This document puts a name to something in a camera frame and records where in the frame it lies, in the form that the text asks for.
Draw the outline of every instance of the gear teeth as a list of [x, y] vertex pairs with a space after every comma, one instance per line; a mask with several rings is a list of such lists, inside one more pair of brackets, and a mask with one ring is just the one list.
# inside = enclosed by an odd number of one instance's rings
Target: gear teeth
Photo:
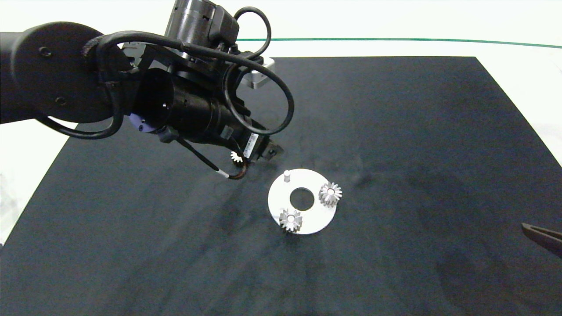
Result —
[[279, 225], [286, 232], [298, 232], [302, 226], [301, 212], [295, 209], [282, 209], [282, 212], [279, 215]]
[[242, 157], [238, 156], [238, 154], [234, 151], [230, 152], [230, 159], [232, 159], [232, 163], [234, 163], [234, 165], [237, 167], [241, 167], [244, 165], [244, 160], [242, 159]]
[[334, 207], [342, 198], [342, 189], [335, 183], [330, 182], [320, 187], [318, 199], [320, 202], [328, 207]]

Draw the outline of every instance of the screw hole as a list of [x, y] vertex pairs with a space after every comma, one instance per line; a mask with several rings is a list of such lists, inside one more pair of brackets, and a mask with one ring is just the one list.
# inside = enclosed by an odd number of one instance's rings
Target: screw hole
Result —
[[41, 56], [43, 57], [51, 57], [53, 56], [53, 53], [51, 52], [51, 50], [48, 47], [42, 46], [39, 47], [39, 53], [41, 54]]

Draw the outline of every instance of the green line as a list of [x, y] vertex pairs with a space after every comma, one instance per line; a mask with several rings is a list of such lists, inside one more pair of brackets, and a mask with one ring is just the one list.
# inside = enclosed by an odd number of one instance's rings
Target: green line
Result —
[[[241, 38], [241, 42], [257, 42], [264, 41], [265, 38]], [[465, 43], [486, 43], [486, 44], [504, 44], [519, 46], [534, 46], [546, 48], [562, 48], [558, 45], [533, 44], [533, 43], [517, 43], [517, 42], [500, 42], [497, 40], [478, 40], [478, 39], [450, 39], [450, 38], [272, 38], [276, 42], [292, 42], [301, 40], [413, 40], [417, 42], [465, 42]]]

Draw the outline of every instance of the metal gear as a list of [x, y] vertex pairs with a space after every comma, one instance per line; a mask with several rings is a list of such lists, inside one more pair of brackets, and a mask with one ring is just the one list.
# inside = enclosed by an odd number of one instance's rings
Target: metal gear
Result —
[[301, 212], [293, 208], [283, 209], [283, 212], [279, 216], [279, 225], [287, 232], [298, 232], [302, 226]]
[[326, 183], [320, 188], [318, 198], [325, 206], [335, 206], [342, 198], [342, 189], [333, 182]]
[[237, 167], [240, 167], [244, 164], [244, 160], [242, 160], [242, 157], [238, 156], [235, 151], [230, 152], [230, 159], [232, 159], [232, 162]]

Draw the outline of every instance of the metal disc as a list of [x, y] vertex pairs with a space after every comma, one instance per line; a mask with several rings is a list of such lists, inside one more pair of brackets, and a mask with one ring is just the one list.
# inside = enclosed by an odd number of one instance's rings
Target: metal disc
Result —
[[291, 204], [291, 193], [298, 188], [312, 192], [314, 204], [307, 210], [298, 210], [302, 216], [301, 228], [295, 234], [313, 234], [325, 228], [336, 214], [336, 206], [324, 206], [319, 200], [322, 185], [328, 180], [316, 171], [293, 169], [277, 177], [269, 189], [268, 206], [271, 217], [279, 224], [283, 209], [295, 209]]

